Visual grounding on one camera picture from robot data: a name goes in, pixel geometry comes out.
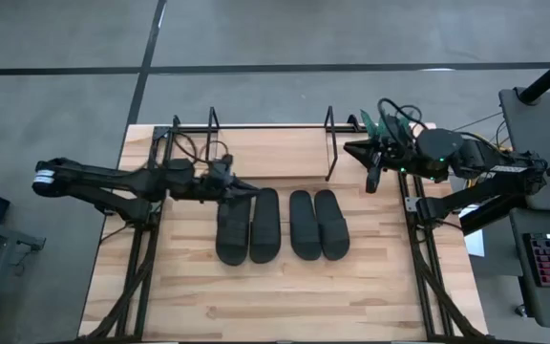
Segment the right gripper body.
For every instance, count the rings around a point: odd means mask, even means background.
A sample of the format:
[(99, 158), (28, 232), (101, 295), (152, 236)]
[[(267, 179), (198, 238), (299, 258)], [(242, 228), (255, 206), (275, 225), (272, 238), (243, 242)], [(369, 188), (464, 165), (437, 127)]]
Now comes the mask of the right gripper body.
[(410, 174), (419, 173), (419, 159), (414, 149), (412, 134), (399, 134), (397, 137), (376, 135), (372, 142), (373, 167), (375, 169), (398, 169)]

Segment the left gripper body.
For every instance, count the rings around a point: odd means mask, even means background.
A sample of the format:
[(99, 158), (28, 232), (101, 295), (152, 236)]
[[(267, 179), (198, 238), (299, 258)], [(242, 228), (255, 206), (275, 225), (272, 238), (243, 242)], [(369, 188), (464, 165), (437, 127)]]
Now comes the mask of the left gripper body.
[(200, 200), (221, 201), (232, 198), (231, 187), (234, 178), (232, 176), (214, 177), (203, 175), (195, 179), (193, 192)]

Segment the grey desk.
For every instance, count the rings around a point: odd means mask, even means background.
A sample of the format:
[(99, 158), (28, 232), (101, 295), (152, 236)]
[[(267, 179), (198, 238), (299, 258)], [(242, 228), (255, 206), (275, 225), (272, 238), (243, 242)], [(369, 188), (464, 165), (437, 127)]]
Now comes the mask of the grey desk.
[[(550, 93), (543, 94), (533, 105), (522, 103), (514, 89), (498, 93), (513, 148), (533, 151), (550, 166)], [(550, 210), (550, 177), (537, 194), (526, 198), (535, 210)]]

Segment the black metal wooden shelf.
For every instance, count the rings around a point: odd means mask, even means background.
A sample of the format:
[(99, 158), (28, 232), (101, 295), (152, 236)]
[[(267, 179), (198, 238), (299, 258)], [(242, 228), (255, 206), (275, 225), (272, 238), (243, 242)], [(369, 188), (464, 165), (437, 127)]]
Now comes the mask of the black metal wooden shelf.
[(222, 125), (209, 109), (205, 157), (217, 146), (234, 157), (234, 171), (247, 179), (321, 178), (329, 181), (338, 162), (334, 112), (322, 124)]

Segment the white paper sheet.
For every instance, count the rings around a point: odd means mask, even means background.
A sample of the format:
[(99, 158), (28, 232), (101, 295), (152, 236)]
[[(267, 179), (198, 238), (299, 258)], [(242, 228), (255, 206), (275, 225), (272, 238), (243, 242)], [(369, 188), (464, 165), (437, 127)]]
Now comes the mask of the white paper sheet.
[[(478, 209), (476, 204), (471, 204), (461, 209), (458, 214), (459, 220), (462, 220), (466, 215)], [(485, 256), (485, 246), (483, 238), (483, 230), (479, 229), (471, 234), (464, 235), (464, 241), (467, 251), (470, 255), (476, 257)]]

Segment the potted green snake plant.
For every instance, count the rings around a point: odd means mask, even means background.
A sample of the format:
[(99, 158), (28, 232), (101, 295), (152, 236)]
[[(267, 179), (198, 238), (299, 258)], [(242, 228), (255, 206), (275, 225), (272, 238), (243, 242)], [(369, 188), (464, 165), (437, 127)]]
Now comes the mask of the potted green snake plant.
[(378, 121), (375, 122), (364, 110), (360, 111), (360, 115), (371, 140), (403, 145), (409, 144), (413, 140), (412, 128), (406, 118), (385, 114), (380, 115)]

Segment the black rubber slide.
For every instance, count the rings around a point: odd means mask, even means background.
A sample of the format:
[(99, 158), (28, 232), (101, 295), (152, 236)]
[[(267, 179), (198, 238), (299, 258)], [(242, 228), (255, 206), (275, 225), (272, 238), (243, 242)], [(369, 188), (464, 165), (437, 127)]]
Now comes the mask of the black rubber slide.
[(246, 257), (250, 210), (250, 199), (235, 199), (219, 205), (215, 250), (219, 259), (229, 266), (242, 264)]
[(350, 237), (336, 196), (329, 189), (320, 190), (315, 194), (314, 205), (323, 253), (330, 261), (340, 260), (349, 251)]
[(279, 196), (273, 188), (257, 195), (250, 231), (249, 255), (256, 264), (272, 261), (281, 247)]
[(311, 197), (305, 190), (296, 190), (289, 199), (290, 243), (303, 260), (314, 261), (322, 254), (319, 227)]

